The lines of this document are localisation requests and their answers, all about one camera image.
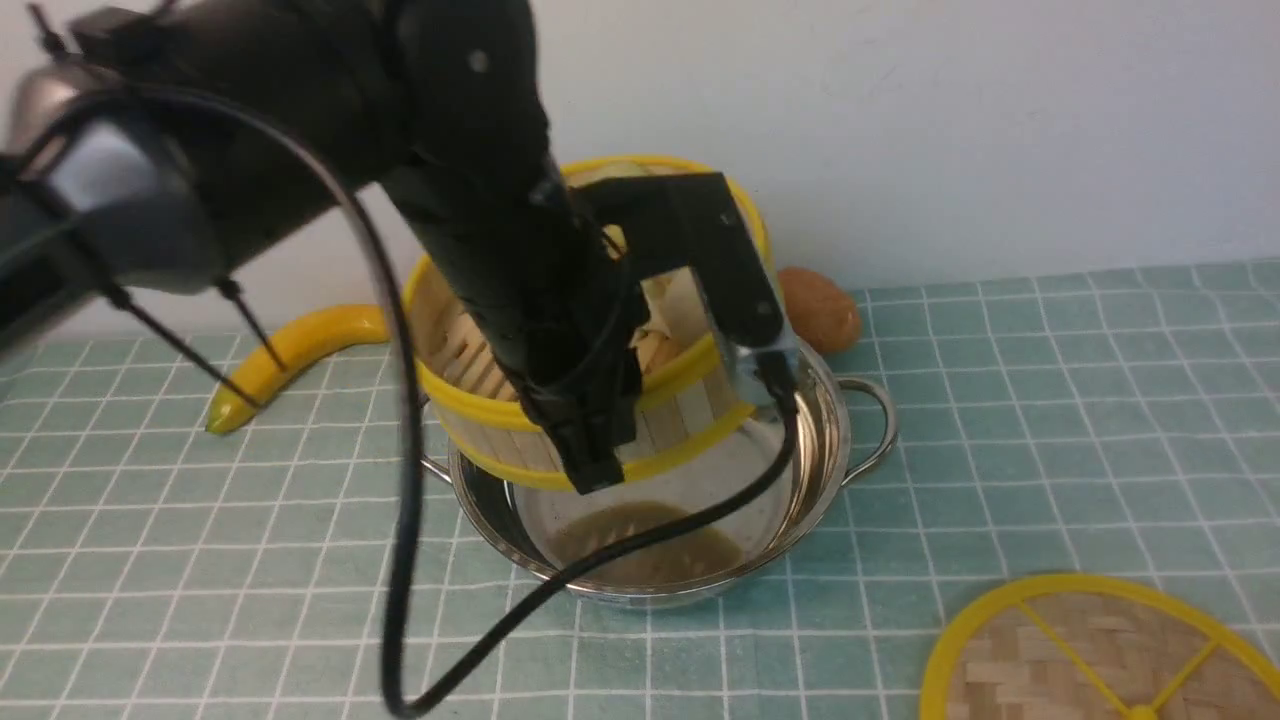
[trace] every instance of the toy banana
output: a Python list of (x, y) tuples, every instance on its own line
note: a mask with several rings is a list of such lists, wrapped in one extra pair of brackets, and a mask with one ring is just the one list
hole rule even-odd
[[(387, 323), (376, 305), (335, 305), (303, 315), (271, 336), (271, 347), (284, 361), (284, 370), (265, 347), (257, 347), (232, 373), (230, 379), (266, 406), (307, 368), (321, 357), (353, 345), (387, 342)], [(211, 433), (225, 434), (253, 419), (257, 413), (250, 404), (225, 387), (219, 387), (209, 404)]]

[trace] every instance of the potato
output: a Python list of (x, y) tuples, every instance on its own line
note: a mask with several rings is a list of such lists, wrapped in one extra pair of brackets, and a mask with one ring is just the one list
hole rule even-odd
[(787, 319), (797, 336), (822, 355), (849, 350), (863, 334), (854, 299), (826, 275), (805, 268), (778, 272)]

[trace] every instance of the bamboo basket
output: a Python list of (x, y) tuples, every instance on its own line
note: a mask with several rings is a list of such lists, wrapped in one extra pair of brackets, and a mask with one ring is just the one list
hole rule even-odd
[[(566, 182), (581, 187), (598, 179), (635, 174), (710, 172), (710, 168), (662, 156), (602, 158), (563, 169)], [(732, 181), (730, 190), (772, 274), (764, 223), (755, 205)], [(617, 228), (607, 228), (625, 245)], [(689, 288), (687, 269), (659, 281)], [(644, 372), (636, 401), (636, 439), (618, 448), (626, 482), (663, 473), (708, 450), (746, 420), (754, 407), (733, 392), (705, 310), (695, 292), (667, 292), (664, 315), (671, 327), (650, 328), (635, 340)], [(525, 416), (515, 392), (493, 365), (483, 336), (440, 275), (422, 258), (404, 292), (417, 355), (419, 380), (431, 398), (440, 425), (471, 461), (504, 480), (540, 489), (572, 491), (550, 439)]]

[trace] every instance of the robotic arm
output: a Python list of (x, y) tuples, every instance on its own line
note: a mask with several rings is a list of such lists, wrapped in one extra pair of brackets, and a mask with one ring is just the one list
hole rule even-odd
[[(788, 351), (781, 302), (721, 176), (571, 192), (549, 150), (526, 0), (202, 0), (73, 20), (27, 74), (0, 199), (0, 348), (104, 286), (206, 290), (333, 199), (248, 128), (119, 102), (47, 146), (76, 106), (131, 86), (200, 90), (289, 128), (356, 187), (379, 183), (476, 320), (579, 492), (622, 479), (645, 277), (692, 266), (740, 391)], [(600, 227), (620, 224), (616, 261)]]

